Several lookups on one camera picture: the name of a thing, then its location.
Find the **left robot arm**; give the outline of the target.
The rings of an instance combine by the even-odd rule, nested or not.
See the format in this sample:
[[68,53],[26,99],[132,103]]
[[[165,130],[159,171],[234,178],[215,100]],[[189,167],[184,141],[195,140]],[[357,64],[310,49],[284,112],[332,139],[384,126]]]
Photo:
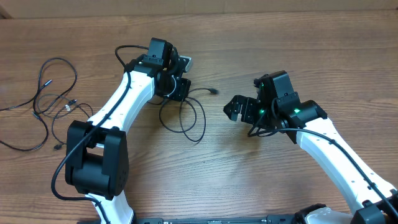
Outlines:
[[86,122],[73,121],[67,132],[67,152],[60,168],[65,181],[90,201],[98,223],[133,223],[124,188],[129,175],[127,133],[142,107],[153,96],[183,101],[193,64],[166,40],[151,38],[146,53],[123,62],[123,79],[107,103]]

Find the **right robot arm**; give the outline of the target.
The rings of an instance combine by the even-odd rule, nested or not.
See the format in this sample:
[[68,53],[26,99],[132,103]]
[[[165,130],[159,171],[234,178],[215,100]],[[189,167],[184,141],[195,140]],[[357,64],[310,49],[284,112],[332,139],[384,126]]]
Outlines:
[[318,203],[289,215],[287,223],[397,223],[397,189],[354,152],[320,105],[300,101],[286,71],[265,74],[254,87],[256,98],[236,95],[224,113],[250,124],[249,137],[288,135],[324,170],[350,209],[342,213]]

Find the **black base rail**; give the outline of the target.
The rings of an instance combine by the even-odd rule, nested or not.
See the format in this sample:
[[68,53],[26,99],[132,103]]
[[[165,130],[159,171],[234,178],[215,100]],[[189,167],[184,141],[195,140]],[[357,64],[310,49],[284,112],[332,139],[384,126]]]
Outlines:
[[[310,223],[351,223],[352,216],[327,210],[310,214]],[[251,218],[188,218],[168,219],[162,218],[134,218],[133,224],[291,224],[305,223],[295,215],[267,215],[266,217]]]

